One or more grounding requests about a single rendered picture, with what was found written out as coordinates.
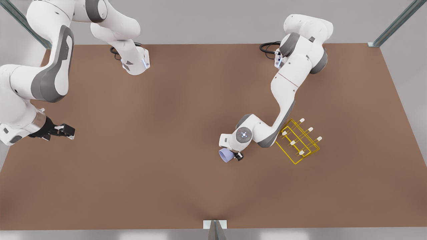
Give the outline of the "lavender cup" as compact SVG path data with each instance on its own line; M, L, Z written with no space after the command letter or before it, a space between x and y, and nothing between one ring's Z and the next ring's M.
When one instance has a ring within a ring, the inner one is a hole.
M232 152L231 150L229 150L227 148L220 149L219 155L220 155L221 159L226 163L229 162L230 160L232 160L233 158L235 158L234 152Z

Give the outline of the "silver frame post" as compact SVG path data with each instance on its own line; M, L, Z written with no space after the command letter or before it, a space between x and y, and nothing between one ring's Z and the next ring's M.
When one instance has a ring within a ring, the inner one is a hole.
M207 240L227 240L224 229L227 229L227 220L203 220L203 229L208 229Z
M423 6L427 0L413 0L406 9L376 38L373 42L368 42L368 47L381 47L412 15Z
M10 1L10 0L0 0L0 6L5 9L28 33L30 33L46 50L52 48L52 44L38 35L29 25L26 16Z

